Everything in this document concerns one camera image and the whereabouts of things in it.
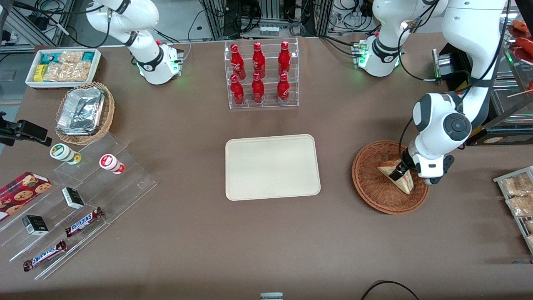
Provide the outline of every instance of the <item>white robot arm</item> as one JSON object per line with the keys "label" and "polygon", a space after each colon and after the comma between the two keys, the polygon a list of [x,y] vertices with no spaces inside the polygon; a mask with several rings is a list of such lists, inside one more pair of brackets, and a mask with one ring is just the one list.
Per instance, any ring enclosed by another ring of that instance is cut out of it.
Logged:
{"label": "white robot arm", "polygon": [[99,0],[89,3],[87,13],[92,27],[128,47],[141,75],[151,84],[163,84],[181,74],[182,60],[175,48],[158,45],[147,31],[159,22],[159,12],[150,0]]}
{"label": "white robot arm", "polygon": [[442,33],[452,46],[472,58],[471,87],[463,98],[453,92],[429,93],[416,102],[413,121],[420,134],[409,143],[403,163],[390,175],[392,179],[413,168],[427,184],[438,183],[454,160],[446,154],[464,143],[472,128],[487,117],[480,111],[496,65],[499,21],[506,1],[449,0]]}
{"label": "white robot arm", "polygon": [[433,9],[433,15],[440,15],[447,4],[448,0],[374,0],[372,11],[380,21],[381,29],[377,37],[371,36],[359,41],[360,44],[367,45],[367,51],[359,60],[358,67],[372,76],[389,75],[398,62],[398,40],[401,47],[409,36],[409,31],[403,33],[406,21],[414,21],[419,15]]}

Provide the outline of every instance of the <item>plastic tray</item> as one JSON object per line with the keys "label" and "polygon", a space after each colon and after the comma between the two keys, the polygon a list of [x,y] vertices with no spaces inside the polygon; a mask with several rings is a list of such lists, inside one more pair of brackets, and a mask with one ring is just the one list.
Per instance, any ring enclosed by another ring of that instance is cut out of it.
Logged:
{"label": "plastic tray", "polygon": [[313,196],[319,192],[312,136],[233,139],[226,143],[229,200]]}
{"label": "plastic tray", "polygon": [[[58,53],[62,51],[84,51],[84,52],[94,52],[93,61],[91,62],[91,68],[89,69],[89,74],[87,75],[86,81],[69,81],[69,82],[35,82],[34,75],[37,65],[41,61],[43,54]],[[26,76],[26,84],[34,89],[61,89],[61,88],[73,88],[82,84],[89,84],[93,81],[94,75],[96,75],[96,70],[98,69],[98,63],[100,62],[100,57],[102,54],[97,49],[87,49],[87,48],[69,48],[69,49],[47,49],[39,50],[35,53],[34,61],[31,63],[30,71],[28,76]]]}

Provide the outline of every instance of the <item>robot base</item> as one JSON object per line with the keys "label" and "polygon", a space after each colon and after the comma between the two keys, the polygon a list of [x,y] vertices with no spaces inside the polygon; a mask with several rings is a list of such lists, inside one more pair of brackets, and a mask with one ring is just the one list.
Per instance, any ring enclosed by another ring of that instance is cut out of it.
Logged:
{"label": "robot base", "polygon": [[163,49],[163,60],[156,66],[155,70],[148,72],[137,64],[141,75],[151,84],[163,84],[174,76],[181,76],[183,69],[183,51],[178,51],[168,45],[160,45],[159,47]]}
{"label": "robot base", "polygon": [[389,56],[389,62],[383,62],[381,58],[375,53],[373,49],[373,42],[375,36],[371,36],[366,40],[360,40],[359,44],[352,47],[352,54],[359,54],[361,57],[354,57],[353,64],[356,69],[361,68],[368,74],[376,77],[384,77],[392,73],[392,70],[399,64],[398,57]]}

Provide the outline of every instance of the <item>snickers bar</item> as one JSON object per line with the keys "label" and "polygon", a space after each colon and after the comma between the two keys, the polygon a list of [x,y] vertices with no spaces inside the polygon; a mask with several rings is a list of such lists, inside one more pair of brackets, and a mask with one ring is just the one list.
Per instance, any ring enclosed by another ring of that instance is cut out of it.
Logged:
{"label": "snickers bar", "polygon": [[95,210],[91,211],[90,214],[85,216],[83,219],[79,220],[78,222],[74,223],[71,227],[65,229],[65,232],[67,232],[67,237],[71,237],[74,234],[81,231],[83,228],[85,228],[90,223],[96,221],[101,215],[103,215],[102,209],[98,206]]}
{"label": "snickers bar", "polygon": [[24,268],[25,272],[28,272],[29,270],[36,267],[38,264],[42,263],[43,261],[50,259],[52,256],[61,253],[66,252],[68,250],[67,244],[64,240],[61,240],[59,244],[55,245],[55,247],[52,247],[48,249],[47,251],[44,251],[43,253],[39,254],[39,256],[34,257],[33,259],[29,259],[24,262],[24,265],[22,266]]}

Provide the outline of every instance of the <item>aluminum foil container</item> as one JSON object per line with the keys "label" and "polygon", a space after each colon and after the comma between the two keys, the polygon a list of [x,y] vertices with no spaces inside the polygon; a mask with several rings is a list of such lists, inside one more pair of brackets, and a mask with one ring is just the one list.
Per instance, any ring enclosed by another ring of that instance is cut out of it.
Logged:
{"label": "aluminum foil container", "polygon": [[106,93],[99,88],[68,93],[56,129],[64,135],[94,135],[98,132]]}

